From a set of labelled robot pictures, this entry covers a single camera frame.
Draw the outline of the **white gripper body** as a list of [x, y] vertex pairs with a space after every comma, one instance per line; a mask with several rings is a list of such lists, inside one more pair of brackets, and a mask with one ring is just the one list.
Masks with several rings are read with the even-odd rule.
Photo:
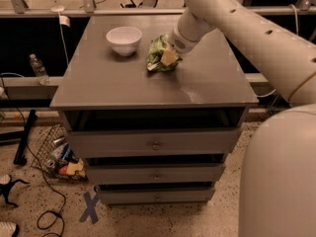
[[196, 42], [185, 39], [178, 30], [177, 25], [169, 33], [169, 44], [177, 53], [189, 53], [197, 45]]

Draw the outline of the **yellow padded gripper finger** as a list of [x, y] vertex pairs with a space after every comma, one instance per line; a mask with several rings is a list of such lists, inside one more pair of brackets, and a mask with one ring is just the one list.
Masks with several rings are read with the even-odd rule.
[[179, 56], [173, 50], [166, 49], [162, 54], [160, 62], [163, 65], [169, 66], [176, 62], [178, 58]]

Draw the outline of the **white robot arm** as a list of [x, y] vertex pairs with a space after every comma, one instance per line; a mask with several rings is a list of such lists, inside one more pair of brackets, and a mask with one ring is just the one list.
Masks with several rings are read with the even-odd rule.
[[186, 4], [171, 33], [177, 52], [219, 29], [291, 105], [263, 122], [245, 151], [239, 237], [316, 237], [316, 45], [237, 0]]

